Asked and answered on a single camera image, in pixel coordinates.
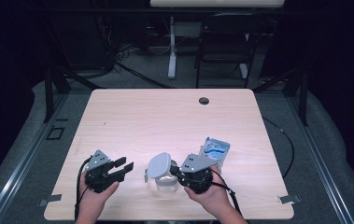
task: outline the light wood surface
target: light wood surface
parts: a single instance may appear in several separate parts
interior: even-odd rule
[[[209,104],[201,105],[201,97]],[[52,192],[62,199],[48,204],[45,218],[74,218],[78,169],[101,149],[112,160],[127,157],[135,167],[106,202],[100,219],[214,219],[181,186],[164,193],[153,179],[144,181],[151,158],[168,152],[180,165],[189,153],[199,152],[208,136],[231,144],[222,176],[245,218],[293,216],[291,205],[277,200],[288,192],[252,91],[178,89],[94,91]]]
[[[150,0],[152,7],[283,7],[284,0]]]

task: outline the chair backrest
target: chair backrest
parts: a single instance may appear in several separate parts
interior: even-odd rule
[[[217,13],[202,23],[202,33],[257,34],[266,25],[264,16],[247,13]]]

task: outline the hand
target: hand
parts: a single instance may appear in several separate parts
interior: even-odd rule
[[[86,172],[83,172],[80,177],[80,196],[87,188],[85,180]],[[114,182],[111,186],[109,186],[101,193],[96,193],[94,191],[91,191],[90,189],[87,189],[84,192],[79,204],[78,220],[76,223],[95,223],[104,209],[106,200],[116,191],[116,189],[118,189],[118,187],[119,182]]]
[[[217,166],[211,166],[211,169],[219,174]],[[212,181],[225,185],[215,172],[212,172]],[[219,220],[220,223],[247,223],[230,204],[226,189],[212,185],[208,191],[202,194],[194,193],[189,187],[185,187],[185,191],[188,193],[190,199],[202,205],[203,208]]]

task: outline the person's left hand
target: person's left hand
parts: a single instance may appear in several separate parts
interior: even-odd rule
[[[80,196],[87,188],[85,180],[86,172],[83,172],[80,177]],[[95,223],[104,209],[106,200],[116,191],[116,189],[118,189],[118,187],[119,182],[115,182],[101,193],[96,193],[87,189],[79,204],[79,213],[76,223]]]

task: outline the wet wipes package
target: wet wipes package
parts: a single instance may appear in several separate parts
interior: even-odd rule
[[[229,148],[229,143],[207,137],[205,144],[200,149],[200,155],[217,161],[218,167],[221,168]]]

